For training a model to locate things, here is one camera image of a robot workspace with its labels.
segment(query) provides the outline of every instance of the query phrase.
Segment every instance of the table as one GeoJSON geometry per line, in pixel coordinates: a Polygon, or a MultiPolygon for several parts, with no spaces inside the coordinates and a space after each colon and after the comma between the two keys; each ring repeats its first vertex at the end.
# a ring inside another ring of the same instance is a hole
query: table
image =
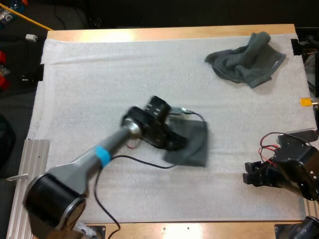
{"type": "MultiPolygon", "coordinates": [[[[137,28],[49,31],[48,38],[66,42],[129,42],[247,36],[252,32],[269,34],[295,33],[293,24],[205,26],[181,28],[137,28]]],[[[112,239],[274,239],[274,224],[292,222],[199,222],[199,223],[136,223],[121,224],[122,230],[112,239]]],[[[105,224],[108,236],[117,227],[105,224]]]]}

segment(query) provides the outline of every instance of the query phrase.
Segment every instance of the white towel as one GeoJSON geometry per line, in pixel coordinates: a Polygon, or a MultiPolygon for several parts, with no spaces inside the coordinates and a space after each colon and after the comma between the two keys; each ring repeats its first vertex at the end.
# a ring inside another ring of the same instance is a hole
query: white towel
{"type": "MultiPolygon", "coordinates": [[[[218,78],[204,62],[211,52],[236,49],[247,37],[131,43],[63,43],[48,39],[42,57],[28,134],[51,140],[47,168],[68,163],[115,132],[129,107],[156,95],[171,106],[202,114],[209,124],[206,168],[161,170],[116,159],[103,171],[101,202],[120,222],[300,220],[302,199],[285,190],[243,183],[245,162],[260,160],[259,140],[271,131],[315,127],[300,56],[290,39],[273,35],[270,45],[287,55],[272,80],[254,89],[218,78]]],[[[274,143],[275,135],[267,142],[274,143]]],[[[142,143],[120,153],[167,165],[162,150],[142,143]]],[[[85,223],[111,220],[94,202],[92,181],[85,223]]]]}

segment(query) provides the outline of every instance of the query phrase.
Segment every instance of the yellow pole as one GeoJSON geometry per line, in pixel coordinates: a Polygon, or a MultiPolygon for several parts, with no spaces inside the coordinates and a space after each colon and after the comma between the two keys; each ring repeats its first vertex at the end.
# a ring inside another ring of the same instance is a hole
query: yellow pole
{"type": "Polygon", "coordinates": [[[32,20],[31,18],[26,17],[25,15],[22,15],[21,13],[15,11],[15,10],[9,8],[9,7],[7,7],[6,5],[3,5],[2,3],[0,3],[0,6],[1,6],[2,8],[4,8],[5,10],[8,10],[8,11],[12,12],[13,14],[15,14],[15,15],[17,15],[17,16],[22,17],[22,18],[24,18],[25,20],[32,22],[32,23],[35,24],[35,25],[38,25],[38,26],[40,26],[40,27],[42,27],[42,28],[44,28],[44,29],[46,29],[46,30],[48,30],[48,31],[53,31],[53,29],[51,29],[51,28],[49,28],[49,27],[47,27],[47,26],[45,26],[45,25],[42,25],[41,23],[39,23],[39,22],[37,22],[37,21],[34,21],[34,20],[32,20]]]}

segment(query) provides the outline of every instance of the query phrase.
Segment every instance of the gray robot arm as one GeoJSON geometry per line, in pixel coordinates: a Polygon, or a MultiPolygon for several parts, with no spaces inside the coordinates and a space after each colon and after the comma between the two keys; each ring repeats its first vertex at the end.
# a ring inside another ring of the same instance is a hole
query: gray robot arm
{"type": "Polygon", "coordinates": [[[186,139],[165,124],[170,106],[154,96],[142,110],[132,107],[121,128],[71,163],[49,169],[29,184],[23,205],[32,233],[45,239],[52,232],[71,230],[85,208],[88,181],[105,167],[130,138],[141,138],[157,148],[179,149],[186,139]]]}

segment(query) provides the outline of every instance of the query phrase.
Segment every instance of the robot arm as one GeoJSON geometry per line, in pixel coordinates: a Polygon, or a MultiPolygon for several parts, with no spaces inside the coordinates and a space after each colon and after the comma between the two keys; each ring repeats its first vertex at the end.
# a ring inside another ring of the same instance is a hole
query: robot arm
{"type": "Polygon", "coordinates": [[[128,139],[141,138],[167,150],[184,147],[186,138],[165,124],[169,111],[170,106],[154,96],[144,110],[132,107],[113,135],[73,162],[53,167],[34,178],[23,202],[32,233],[45,239],[52,232],[71,230],[84,211],[89,179],[112,160],[112,155],[128,139]]]}
{"type": "MultiPolygon", "coordinates": [[[[271,161],[245,163],[246,184],[285,188],[308,200],[319,201],[319,151],[305,142],[318,139],[307,129],[278,136],[280,148],[271,161]]],[[[301,223],[275,225],[276,239],[318,239],[319,220],[307,216],[301,223]]]]}

